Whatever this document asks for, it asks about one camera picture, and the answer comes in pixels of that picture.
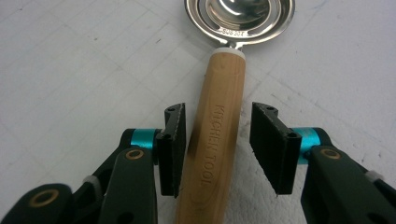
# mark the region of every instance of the wooden handle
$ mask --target wooden handle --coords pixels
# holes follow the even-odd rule
[[[222,223],[233,170],[245,56],[215,50],[207,67],[184,161],[176,223]]]

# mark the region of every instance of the stainless steel spoon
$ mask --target stainless steel spoon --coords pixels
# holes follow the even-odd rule
[[[177,223],[222,223],[231,183],[242,93],[244,45],[289,25],[293,0],[185,0],[191,21],[220,42],[206,70],[177,205]]]

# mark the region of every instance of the white table surface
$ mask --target white table surface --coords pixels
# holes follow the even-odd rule
[[[325,129],[396,188],[395,9],[392,0],[297,1],[287,31],[244,48],[225,223],[305,223],[306,167],[292,196],[275,196],[248,143],[253,101],[290,127]],[[77,189],[125,129],[163,128],[169,105],[186,103],[190,135],[217,46],[182,0],[0,0],[0,215],[38,185]],[[173,223],[175,207],[159,196],[159,222]]]

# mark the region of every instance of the wooden spoon handle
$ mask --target wooden spoon handle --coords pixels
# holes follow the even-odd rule
[[[176,223],[222,223],[233,170],[245,55],[216,49],[207,67],[182,174]]]

